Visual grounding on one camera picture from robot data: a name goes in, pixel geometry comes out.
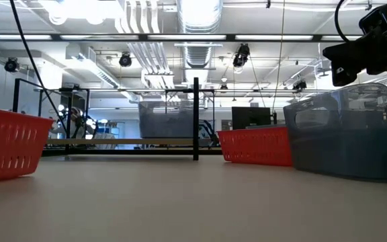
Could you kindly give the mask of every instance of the black pole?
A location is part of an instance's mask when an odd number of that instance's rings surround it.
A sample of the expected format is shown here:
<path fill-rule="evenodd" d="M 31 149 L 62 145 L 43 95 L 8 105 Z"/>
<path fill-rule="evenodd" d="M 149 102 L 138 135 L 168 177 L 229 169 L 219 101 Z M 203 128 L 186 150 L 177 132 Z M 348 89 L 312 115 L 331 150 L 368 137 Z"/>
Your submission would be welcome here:
<path fill-rule="evenodd" d="M 83 138 L 86 137 L 86 131 L 87 131 L 87 117 L 89 116 L 89 100 L 91 99 L 91 91 L 88 89 L 86 90 L 86 107 L 85 107 L 85 133 L 83 134 Z"/>
<path fill-rule="evenodd" d="M 200 141 L 198 140 L 198 132 L 200 129 L 200 81 L 198 77 L 193 79 L 193 160 L 199 160 Z"/>
<path fill-rule="evenodd" d="M 40 99 L 38 100 L 38 117 L 41 117 L 41 109 L 42 109 L 42 100 L 43 99 L 43 90 L 40 90 Z"/>
<path fill-rule="evenodd" d="M 13 107 L 11 111 L 17 112 L 19 108 L 20 79 L 14 79 Z"/>
<path fill-rule="evenodd" d="M 214 90 L 212 91 L 212 93 L 213 93 L 213 132 L 216 132 L 216 126 L 215 126 L 216 120 L 214 119 Z"/>
<path fill-rule="evenodd" d="M 273 123 L 277 124 L 277 113 L 275 111 L 273 113 L 273 119 L 274 119 Z"/>
<path fill-rule="evenodd" d="M 167 114 L 167 96 L 168 96 L 168 91 L 165 90 L 165 114 Z"/>
<path fill-rule="evenodd" d="M 71 138 L 71 108 L 72 107 L 73 107 L 73 98 L 68 97 L 67 133 L 65 135 L 65 138 Z M 70 145 L 65 145 L 65 152 L 67 154 L 69 154 L 69 150 L 70 150 Z"/>

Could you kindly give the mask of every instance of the black cable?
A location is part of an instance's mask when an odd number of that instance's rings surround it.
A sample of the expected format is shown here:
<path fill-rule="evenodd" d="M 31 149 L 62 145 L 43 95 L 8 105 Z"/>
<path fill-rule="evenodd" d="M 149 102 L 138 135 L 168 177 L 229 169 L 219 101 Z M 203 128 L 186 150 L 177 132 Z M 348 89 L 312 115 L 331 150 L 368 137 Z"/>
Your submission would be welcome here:
<path fill-rule="evenodd" d="M 340 11 L 340 7 L 341 7 L 341 5 L 343 4 L 344 1 L 346 1 L 346 0 L 340 0 L 339 4 L 335 8 L 334 23 L 335 23 L 335 28 L 337 29 L 337 33 L 339 33 L 340 37 L 345 42 L 348 42 L 349 39 L 346 38 L 346 36 L 343 34 L 343 32 L 341 31 L 341 28 L 340 28 L 340 24 L 339 24 L 339 11 Z"/>
<path fill-rule="evenodd" d="M 65 130 L 65 133 L 67 133 L 67 128 L 66 128 L 64 122 L 62 122 L 62 118 L 59 116 L 59 111 L 56 109 L 56 106 L 54 105 L 52 99 L 50 98 L 50 94 L 47 92 L 47 89 L 44 87 L 43 81 L 41 80 L 41 76 L 38 72 L 38 68 L 35 65 L 34 58 L 32 58 L 30 48 L 29 48 L 28 43 L 26 42 L 26 39 L 25 39 L 24 31 L 22 30 L 22 27 L 20 25 L 19 15 L 17 14 L 16 5 L 14 3 L 14 0 L 10 0 L 10 5 L 11 5 L 11 9 L 13 10 L 14 20 L 16 21 L 16 25 L 17 25 L 17 29 L 19 30 L 21 41 L 24 43 L 24 46 L 25 46 L 26 52 L 30 58 L 32 67 L 34 68 L 34 71 L 37 75 L 37 79 L 41 84 L 41 88 L 43 89 L 44 93 L 46 94 L 46 97 L 48 98 L 50 104 L 52 105 L 54 111 L 56 112 L 56 115 L 58 116 L 59 120 L 61 120 L 61 124 Z"/>

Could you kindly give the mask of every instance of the table surface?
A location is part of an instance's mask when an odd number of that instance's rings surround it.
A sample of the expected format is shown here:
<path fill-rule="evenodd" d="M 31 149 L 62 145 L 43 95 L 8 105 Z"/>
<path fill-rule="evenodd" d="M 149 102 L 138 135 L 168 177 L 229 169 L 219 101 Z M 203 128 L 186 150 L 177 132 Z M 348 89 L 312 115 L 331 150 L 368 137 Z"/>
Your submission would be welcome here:
<path fill-rule="evenodd" d="M 45 158 L 0 182 L 0 241 L 387 241 L 387 184 L 190 159 Z"/>

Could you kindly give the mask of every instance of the security camera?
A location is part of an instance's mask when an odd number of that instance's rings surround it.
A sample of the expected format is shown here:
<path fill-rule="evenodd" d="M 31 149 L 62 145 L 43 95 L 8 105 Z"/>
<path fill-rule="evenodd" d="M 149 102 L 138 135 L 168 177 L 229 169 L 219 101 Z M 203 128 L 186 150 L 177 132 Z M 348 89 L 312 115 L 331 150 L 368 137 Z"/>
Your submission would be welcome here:
<path fill-rule="evenodd" d="M 232 63 L 234 67 L 243 67 L 248 61 L 248 56 L 250 56 L 250 49 L 248 44 L 241 44 L 237 54 L 234 57 L 234 62 Z"/>
<path fill-rule="evenodd" d="M 305 81 L 297 81 L 294 83 L 294 87 L 292 90 L 294 90 L 294 93 L 300 93 L 302 90 L 307 88 L 307 83 Z"/>
<path fill-rule="evenodd" d="M 331 61 L 333 85 L 342 87 L 357 79 L 363 69 L 368 75 L 387 71 L 387 4 L 370 11 L 359 21 L 363 36 L 354 41 L 346 37 L 338 24 L 340 0 L 335 12 L 335 27 L 344 44 L 327 47 L 323 56 Z"/>
<path fill-rule="evenodd" d="M 4 65 L 4 69 L 10 73 L 16 73 L 20 70 L 20 65 L 17 62 L 17 58 L 10 57 Z"/>
<path fill-rule="evenodd" d="M 120 57 L 119 64 L 122 67 L 130 67 L 131 66 L 132 60 L 131 60 L 129 52 L 122 53 L 122 57 Z"/>

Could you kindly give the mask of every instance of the hanging cable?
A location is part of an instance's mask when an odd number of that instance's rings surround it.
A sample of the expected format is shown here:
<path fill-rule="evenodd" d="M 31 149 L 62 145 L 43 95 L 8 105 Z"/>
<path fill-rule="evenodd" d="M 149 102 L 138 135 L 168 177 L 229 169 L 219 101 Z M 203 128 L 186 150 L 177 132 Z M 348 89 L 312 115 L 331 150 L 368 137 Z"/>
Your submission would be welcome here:
<path fill-rule="evenodd" d="M 277 81 L 275 83 L 275 91 L 274 91 L 274 100 L 273 100 L 273 109 L 272 109 L 273 111 L 272 111 L 272 113 L 274 113 L 275 99 L 277 98 L 277 88 L 279 87 L 280 65 L 282 63 L 283 31 L 284 31 L 284 27 L 285 27 L 285 4 L 286 4 L 286 0 L 283 0 L 282 37 L 280 38 L 279 64 L 277 66 Z"/>
<path fill-rule="evenodd" d="M 34 58 L 32 57 L 32 54 L 31 54 L 30 48 L 28 46 L 28 43 L 26 42 L 24 31 L 22 30 L 22 27 L 21 27 L 22 25 L 20 24 L 19 15 L 17 14 L 16 5 L 14 3 L 14 0 L 10 0 L 10 4 L 11 4 L 11 10 L 13 10 L 14 20 L 16 22 L 17 29 L 19 30 L 21 41 L 24 43 L 25 50 L 26 50 L 26 52 L 27 52 L 27 54 L 28 54 L 28 56 L 30 58 L 32 67 L 34 68 L 35 74 L 37 75 L 37 79 L 40 82 L 41 88 L 43 89 L 44 93 L 46 94 L 46 97 L 48 98 L 48 101 L 52 105 L 53 110 L 56 112 L 56 115 L 58 116 L 58 118 L 60 120 L 60 123 L 62 124 L 62 127 L 64 128 L 65 133 L 67 133 L 67 128 L 66 128 L 64 122 L 62 122 L 62 118 L 59 115 L 59 111 L 56 108 L 56 106 L 54 105 L 54 102 L 50 98 L 50 94 L 48 93 L 47 89 L 44 87 L 43 81 L 41 80 L 41 76 L 40 76 L 40 74 L 38 72 L 38 68 L 37 68 L 37 66 L 35 64 Z"/>
<path fill-rule="evenodd" d="M 234 99 L 232 101 L 235 102 L 236 99 L 235 99 L 235 71 L 234 71 L 234 69 L 232 69 L 232 78 L 234 79 L 234 87 L 232 87 L 232 89 L 234 91 Z"/>
<path fill-rule="evenodd" d="M 266 108 L 266 107 L 265 107 L 265 101 L 263 100 L 263 96 L 262 96 L 262 92 L 261 92 L 261 87 L 259 86 L 258 78 L 257 78 L 257 76 L 256 76 L 255 66 L 253 65 L 253 59 L 252 59 L 252 56 L 251 56 L 251 55 L 249 55 L 249 57 L 250 57 L 250 63 L 252 63 L 252 69 L 253 69 L 253 74 L 254 74 L 254 76 L 255 76 L 256 85 L 257 85 L 258 88 L 259 88 L 259 95 L 261 95 L 263 107 Z"/>
<path fill-rule="evenodd" d="M 340 28 L 340 24 L 339 24 L 339 11 L 340 11 L 340 7 L 341 7 L 341 5 L 344 3 L 344 1 L 346 1 L 346 0 L 340 0 L 339 4 L 338 4 L 337 7 L 335 8 L 335 13 L 334 13 L 334 23 L 335 23 L 335 28 L 337 29 L 337 33 L 339 33 L 340 37 L 341 37 L 345 42 L 348 42 L 349 39 L 346 38 L 346 36 L 343 34 L 343 32 L 341 31 L 341 28 Z"/>

